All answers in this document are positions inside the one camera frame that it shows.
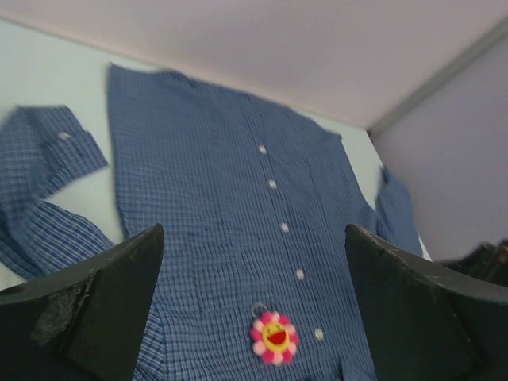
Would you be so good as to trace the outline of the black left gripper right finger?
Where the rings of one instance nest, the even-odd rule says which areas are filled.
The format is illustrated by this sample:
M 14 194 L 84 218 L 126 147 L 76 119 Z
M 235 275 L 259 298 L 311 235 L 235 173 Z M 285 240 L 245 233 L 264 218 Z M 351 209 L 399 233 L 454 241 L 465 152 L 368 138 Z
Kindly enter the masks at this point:
M 380 380 L 504 380 L 507 286 L 405 252 L 356 225 L 348 266 Z

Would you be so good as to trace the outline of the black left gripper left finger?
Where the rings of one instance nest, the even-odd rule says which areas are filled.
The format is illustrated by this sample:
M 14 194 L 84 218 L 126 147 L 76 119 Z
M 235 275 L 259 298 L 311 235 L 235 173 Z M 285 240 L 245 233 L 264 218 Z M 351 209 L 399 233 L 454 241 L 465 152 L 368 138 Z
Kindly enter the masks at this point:
M 1 292 L 3 380 L 131 380 L 164 255 L 156 224 Z

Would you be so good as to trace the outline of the pink flower smiley brooch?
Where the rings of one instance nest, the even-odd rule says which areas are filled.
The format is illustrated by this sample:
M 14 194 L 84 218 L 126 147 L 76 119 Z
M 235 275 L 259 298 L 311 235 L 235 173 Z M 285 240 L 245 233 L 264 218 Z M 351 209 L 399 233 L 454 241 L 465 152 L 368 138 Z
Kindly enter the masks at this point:
M 266 365 L 290 364 L 299 344 L 291 319 L 279 311 L 269 310 L 261 302 L 252 305 L 251 314 L 249 336 L 254 354 Z

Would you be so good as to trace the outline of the blue plaid button shirt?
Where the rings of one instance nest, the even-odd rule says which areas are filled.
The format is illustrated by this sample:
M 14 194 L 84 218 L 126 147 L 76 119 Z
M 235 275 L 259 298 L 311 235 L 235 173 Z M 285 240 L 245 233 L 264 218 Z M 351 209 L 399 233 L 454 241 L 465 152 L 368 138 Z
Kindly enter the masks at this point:
M 383 170 L 368 205 L 339 135 L 249 94 L 118 66 L 107 89 L 122 229 L 165 238 L 135 379 L 373 380 L 345 230 L 421 255 L 406 186 Z M 297 329 L 290 364 L 252 351 L 257 302 Z

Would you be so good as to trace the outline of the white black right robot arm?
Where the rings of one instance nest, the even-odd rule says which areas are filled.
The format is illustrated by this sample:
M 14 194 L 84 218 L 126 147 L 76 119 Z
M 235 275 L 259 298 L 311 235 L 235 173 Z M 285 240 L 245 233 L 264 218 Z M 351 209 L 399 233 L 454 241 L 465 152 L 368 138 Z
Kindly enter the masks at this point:
M 438 262 L 441 266 L 475 279 L 507 286 L 507 239 L 497 245 L 483 242 L 466 256 Z

